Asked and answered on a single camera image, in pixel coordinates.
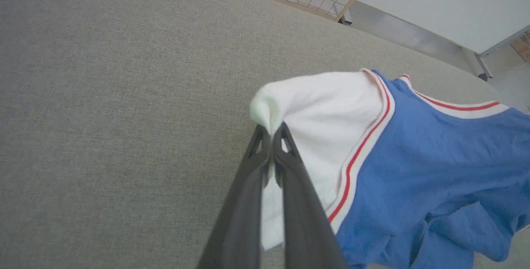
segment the blue and white garment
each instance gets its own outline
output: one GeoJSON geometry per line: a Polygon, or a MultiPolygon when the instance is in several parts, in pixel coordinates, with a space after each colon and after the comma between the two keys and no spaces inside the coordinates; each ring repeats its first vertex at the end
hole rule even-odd
{"type": "MultiPolygon", "coordinates": [[[[327,190],[335,199],[323,203],[348,265],[472,268],[473,252],[506,259],[513,234],[530,224],[530,116],[496,101],[445,103],[414,91],[407,75],[363,71],[379,90],[378,115],[364,122],[327,190]]],[[[313,142],[284,120],[297,146],[313,142]]],[[[312,171],[321,170],[308,169],[318,186],[312,171]]]]}

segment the cardboard box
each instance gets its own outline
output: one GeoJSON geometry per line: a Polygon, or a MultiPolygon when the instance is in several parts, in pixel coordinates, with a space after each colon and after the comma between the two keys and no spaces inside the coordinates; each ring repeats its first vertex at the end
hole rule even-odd
{"type": "Polygon", "coordinates": [[[511,46],[526,62],[530,62],[530,33],[525,33],[525,35],[512,42],[511,46]]]}

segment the white trim with red stripe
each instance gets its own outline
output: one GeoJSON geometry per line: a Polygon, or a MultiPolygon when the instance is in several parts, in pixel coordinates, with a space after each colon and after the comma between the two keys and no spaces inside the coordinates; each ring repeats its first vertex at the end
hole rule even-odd
{"type": "Polygon", "coordinates": [[[357,187],[357,175],[359,174],[361,166],[379,139],[379,136],[388,125],[388,122],[390,122],[395,111],[394,97],[388,90],[386,84],[384,84],[383,80],[379,78],[376,73],[368,69],[363,68],[361,71],[369,74],[375,84],[379,87],[383,100],[383,108],[377,119],[359,139],[359,142],[354,146],[350,154],[348,154],[348,157],[342,166],[338,192],[339,195],[326,211],[326,215],[329,218],[334,233],[338,232],[340,225],[350,211],[357,187]]]}
{"type": "Polygon", "coordinates": [[[416,90],[414,90],[410,82],[410,77],[406,74],[401,75],[398,79],[407,83],[407,86],[409,87],[409,89],[419,99],[421,99],[422,101],[425,101],[431,107],[438,110],[439,112],[442,112],[449,116],[462,118],[462,119],[477,119],[477,118],[485,118],[485,117],[493,116],[493,115],[502,113],[506,111],[507,109],[509,109],[506,105],[503,105],[498,101],[487,101],[486,103],[479,103],[476,105],[458,105],[455,103],[447,103],[445,101],[440,101],[438,99],[429,97],[425,94],[421,94],[420,92],[417,92],[416,90]]]}

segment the white board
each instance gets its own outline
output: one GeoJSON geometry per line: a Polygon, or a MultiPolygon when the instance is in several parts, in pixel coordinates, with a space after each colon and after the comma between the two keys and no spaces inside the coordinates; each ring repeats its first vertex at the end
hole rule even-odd
{"type": "Polygon", "coordinates": [[[530,0],[358,0],[481,54],[530,25],[530,0]]]}

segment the red stripe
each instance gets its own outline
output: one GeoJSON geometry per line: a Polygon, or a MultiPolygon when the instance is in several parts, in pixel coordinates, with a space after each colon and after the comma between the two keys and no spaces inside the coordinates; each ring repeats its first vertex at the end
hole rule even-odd
{"type": "Polygon", "coordinates": [[[434,103],[437,106],[448,108],[448,109],[454,109],[454,110],[465,110],[465,111],[481,110],[481,109],[491,108],[491,107],[496,106],[496,105],[500,105],[500,102],[495,101],[493,103],[488,103],[487,105],[483,105],[483,106],[479,106],[479,107],[457,107],[457,106],[451,106],[451,105],[447,105],[445,103],[439,103],[437,101],[433,101],[432,99],[430,99],[430,98],[426,97],[425,95],[422,95],[422,94],[420,94],[420,93],[418,93],[416,91],[415,91],[415,93],[417,95],[423,97],[427,101],[430,101],[431,103],[434,103]]]}
{"type": "Polygon", "coordinates": [[[388,113],[390,112],[390,97],[388,96],[388,91],[386,90],[386,86],[383,84],[383,81],[381,80],[381,78],[379,78],[379,75],[375,75],[375,76],[377,77],[377,79],[381,83],[381,86],[383,86],[383,89],[385,90],[386,102],[388,103],[386,105],[386,111],[385,111],[385,114],[383,115],[383,118],[381,118],[381,120],[379,120],[379,122],[373,127],[373,129],[371,129],[371,131],[368,133],[368,135],[364,139],[363,143],[359,146],[359,148],[355,152],[355,155],[352,158],[352,160],[350,160],[350,163],[348,163],[348,167],[346,168],[346,188],[344,189],[344,193],[342,194],[342,199],[340,200],[339,205],[337,206],[337,208],[335,208],[335,211],[331,213],[329,217],[329,222],[333,221],[333,219],[335,218],[335,216],[337,216],[337,214],[339,213],[344,203],[346,203],[346,198],[348,197],[348,193],[350,192],[350,170],[352,169],[352,165],[354,164],[355,160],[359,156],[361,150],[363,150],[363,147],[366,144],[367,140],[370,138],[371,134],[379,127],[381,122],[383,122],[383,120],[386,118],[386,116],[388,116],[388,113]]]}

